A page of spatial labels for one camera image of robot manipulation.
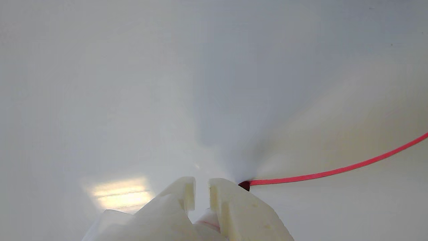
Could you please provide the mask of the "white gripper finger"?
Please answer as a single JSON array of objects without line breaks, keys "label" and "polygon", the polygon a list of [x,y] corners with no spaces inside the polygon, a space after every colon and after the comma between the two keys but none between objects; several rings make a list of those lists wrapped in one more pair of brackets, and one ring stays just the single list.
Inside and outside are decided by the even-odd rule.
[{"label": "white gripper finger", "polygon": [[195,209],[194,177],[171,183],[138,212],[105,210],[85,234],[84,241],[200,241],[188,218]]},{"label": "white gripper finger", "polygon": [[210,207],[230,241],[294,240],[274,209],[249,191],[223,178],[208,183]]}]

